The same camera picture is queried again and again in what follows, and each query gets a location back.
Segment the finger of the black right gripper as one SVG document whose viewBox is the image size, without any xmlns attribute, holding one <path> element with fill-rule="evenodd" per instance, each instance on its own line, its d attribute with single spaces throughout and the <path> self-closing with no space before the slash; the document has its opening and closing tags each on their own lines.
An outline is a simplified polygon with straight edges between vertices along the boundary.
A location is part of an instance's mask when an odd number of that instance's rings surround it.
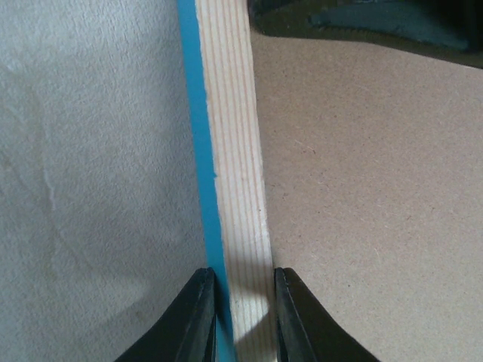
<svg viewBox="0 0 483 362">
<path fill-rule="evenodd" d="M 251 1 L 260 33 L 358 41 L 482 67 L 480 1 Z"/>
</svg>

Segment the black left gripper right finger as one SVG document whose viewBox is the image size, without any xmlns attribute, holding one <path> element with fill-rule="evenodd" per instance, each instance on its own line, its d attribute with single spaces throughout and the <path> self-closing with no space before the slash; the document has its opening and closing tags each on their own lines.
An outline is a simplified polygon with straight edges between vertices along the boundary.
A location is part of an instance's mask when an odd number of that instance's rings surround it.
<svg viewBox="0 0 483 362">
<path fill-rule="evenodd" d="M 327 312 L 292 268 L 274 271 L 280 361 L 376 361 Z"/>
</svg>

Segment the brown cardboard backing board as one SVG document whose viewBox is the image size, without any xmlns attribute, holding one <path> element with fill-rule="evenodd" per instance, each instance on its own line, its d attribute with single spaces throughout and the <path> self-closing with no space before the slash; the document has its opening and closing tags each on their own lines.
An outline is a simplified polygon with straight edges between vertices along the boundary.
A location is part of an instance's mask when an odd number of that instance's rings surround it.
<svg viewBox="0 0 483 362">
<path fill-rule="evenodd" d="M 481 70 L 251 41 L 275 264 L 383 361 L 480 361 Z"/>
</svg>

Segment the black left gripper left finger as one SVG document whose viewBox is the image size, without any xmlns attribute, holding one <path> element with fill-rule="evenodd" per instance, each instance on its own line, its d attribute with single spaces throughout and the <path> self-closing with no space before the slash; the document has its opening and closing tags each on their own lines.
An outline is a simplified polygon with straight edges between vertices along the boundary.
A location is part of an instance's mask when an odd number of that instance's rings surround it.
<svg viewBox="0 0 483 362">
<path fill-rule="evenodd" d="M 156 323 L 118 362 L 216 360 L 215 274 L 199 268 Z"/>
</svg>

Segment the teal wooden picture frame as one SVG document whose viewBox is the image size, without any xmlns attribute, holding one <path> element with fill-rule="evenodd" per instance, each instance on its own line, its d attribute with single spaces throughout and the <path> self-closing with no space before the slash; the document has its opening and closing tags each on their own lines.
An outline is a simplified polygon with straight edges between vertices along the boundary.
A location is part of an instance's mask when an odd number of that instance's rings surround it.
<svg viewBox="0 0 483 362">
<path fill-rule="evenodd" d="M 246 1 L 180 1 L 218 360 L 277 358 L 275 286 Z"/>
</svg>

